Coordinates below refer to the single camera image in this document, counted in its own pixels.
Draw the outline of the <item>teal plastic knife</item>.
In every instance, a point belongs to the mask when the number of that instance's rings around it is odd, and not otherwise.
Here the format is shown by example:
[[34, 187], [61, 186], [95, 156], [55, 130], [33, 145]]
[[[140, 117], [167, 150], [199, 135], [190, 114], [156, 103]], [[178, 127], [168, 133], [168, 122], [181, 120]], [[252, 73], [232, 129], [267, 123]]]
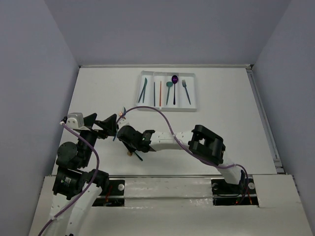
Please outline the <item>teal plastic knife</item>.
[[147, 80], [147, 78], [145, 78], [144, 85], [143, 85], [142, 92], [141, 92], [142, 103], [144, 103], [144, 100], [145, 100], [147, 82], [148, 82], [148, 80]]

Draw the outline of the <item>dark blue chopstick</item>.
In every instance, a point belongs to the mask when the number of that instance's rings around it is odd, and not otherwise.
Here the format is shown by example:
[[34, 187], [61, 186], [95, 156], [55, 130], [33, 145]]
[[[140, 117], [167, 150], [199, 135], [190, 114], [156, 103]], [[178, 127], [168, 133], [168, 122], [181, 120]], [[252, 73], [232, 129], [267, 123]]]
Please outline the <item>dark blue chopstick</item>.
[[154, 82], [154, 91], [153, 91], [153, 96], [154, 96], [154, 98], [153, 98], [153, 107], [156, 107], [156, 83]]

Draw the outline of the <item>orange chopstick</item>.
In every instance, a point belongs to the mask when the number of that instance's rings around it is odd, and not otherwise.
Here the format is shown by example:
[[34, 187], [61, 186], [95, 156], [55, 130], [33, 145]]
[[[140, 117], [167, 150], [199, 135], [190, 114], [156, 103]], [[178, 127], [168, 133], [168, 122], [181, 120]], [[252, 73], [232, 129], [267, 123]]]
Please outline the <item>orange chopstick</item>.
[[162, 94], [162, 81], [159, 82], [159, 107], [162, 106], [162, 98], [161, 95]]

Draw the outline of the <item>teal plastic spoon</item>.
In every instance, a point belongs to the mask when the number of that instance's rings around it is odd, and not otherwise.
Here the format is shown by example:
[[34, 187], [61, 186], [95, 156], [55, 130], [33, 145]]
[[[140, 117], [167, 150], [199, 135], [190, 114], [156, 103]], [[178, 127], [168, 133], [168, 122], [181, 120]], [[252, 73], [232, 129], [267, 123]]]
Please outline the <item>teal plastic spoon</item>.
[[168, 81], [166, 83], [167, 86], [167, 96], [166, 96], [166, 105], [168, 105], [168, 100], [169, 100], [169, 94], [170, 94], [170, 88], [173, 86], [173, 83], [171, 81]]

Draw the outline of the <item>purple metal spoon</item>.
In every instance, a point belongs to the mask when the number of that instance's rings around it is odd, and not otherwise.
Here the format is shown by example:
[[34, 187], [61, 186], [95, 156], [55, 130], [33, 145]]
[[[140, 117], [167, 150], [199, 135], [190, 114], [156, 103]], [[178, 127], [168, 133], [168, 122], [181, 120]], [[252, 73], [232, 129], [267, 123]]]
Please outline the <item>purple metal spoon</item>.
[[178, 82], [178, 76], [177, 75], [173, 75], [171, 78], [171, 81], [174, 85], [174, 95], [173, 95], [173, 105], [176, 104], [176, 84]]

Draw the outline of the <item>dark blue metal fork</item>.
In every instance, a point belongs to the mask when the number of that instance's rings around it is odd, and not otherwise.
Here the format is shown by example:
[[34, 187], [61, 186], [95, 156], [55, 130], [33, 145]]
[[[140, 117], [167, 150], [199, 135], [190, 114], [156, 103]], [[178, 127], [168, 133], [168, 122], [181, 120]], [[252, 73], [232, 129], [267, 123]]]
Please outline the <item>dark blue metal fork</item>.
[[191, 105], [191, 100], [190, 100], [190, 97], [189, 97], [189, 92], [188, 92], [188, 89], [187, 89], [187, 84], [186, 84], [186, 81], [185, 81], [184, 79], [182, 80], [182, 86], [183, 86], [183, 88], [185, 89], [188, 102], [189, 102], [189, 104]]

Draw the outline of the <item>iridescent rainbow fork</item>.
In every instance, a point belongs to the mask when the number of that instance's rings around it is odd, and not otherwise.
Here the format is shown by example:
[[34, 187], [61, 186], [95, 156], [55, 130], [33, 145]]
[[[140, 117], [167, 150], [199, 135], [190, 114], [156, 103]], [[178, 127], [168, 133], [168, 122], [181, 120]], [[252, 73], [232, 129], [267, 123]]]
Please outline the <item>iridescent rainbow fork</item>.
[[140, 161], [143, 161], [143, 159], [141, 158], [141, 156], [140, 156], [137, 152], [134, 152], [134, 154], [138, 157], [138, 159], [139, 159]]

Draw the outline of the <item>dark blue plastic knife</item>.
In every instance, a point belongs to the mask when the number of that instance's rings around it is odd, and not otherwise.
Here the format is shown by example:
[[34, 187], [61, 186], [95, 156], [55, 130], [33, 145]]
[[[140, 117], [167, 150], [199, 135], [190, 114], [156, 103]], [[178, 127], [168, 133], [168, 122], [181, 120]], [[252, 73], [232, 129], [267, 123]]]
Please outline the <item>dark blue plastic knife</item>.
[[138, 99], [138, 103], [140, 103], [140, 101], [142, 101], [142, 103], [144, 102], [145, 90], [146, 90], [146, 88], [142, 88], [139, 99]]

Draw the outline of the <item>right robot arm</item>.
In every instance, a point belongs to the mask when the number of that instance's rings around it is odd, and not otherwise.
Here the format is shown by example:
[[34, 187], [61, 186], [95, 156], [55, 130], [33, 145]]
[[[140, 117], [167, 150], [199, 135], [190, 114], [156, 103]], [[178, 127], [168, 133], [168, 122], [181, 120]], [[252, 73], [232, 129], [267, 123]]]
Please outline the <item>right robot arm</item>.
[[225, 156], [223, 138], [203, 125], [179, 133], [146, 130], [139, 132], [130, 125], [119, 129], [117, 138], [130, 152], [184, 150], [203, 164], [215, 167], [223, 176], [230, 192], [245, 194], [248, 188], [246, 171]]

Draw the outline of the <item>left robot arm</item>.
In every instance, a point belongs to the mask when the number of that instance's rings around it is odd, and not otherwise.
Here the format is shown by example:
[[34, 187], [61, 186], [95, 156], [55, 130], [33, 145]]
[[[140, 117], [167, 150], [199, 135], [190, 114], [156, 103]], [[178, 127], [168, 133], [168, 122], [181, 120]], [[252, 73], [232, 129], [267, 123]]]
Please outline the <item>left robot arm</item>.
[[113, 114], [103, 121], [96, 117], [96, 113], [87, 117], [70, 113], [60, 122], [78, 141], [65, 142], [57, 150], [53, 201], [49, 220], [40, 232], [43, 236], [79, 235], [94, 201], [109, 190], [109, 174], [99, 170], [95, 143], [115, 136], [117, 116]]

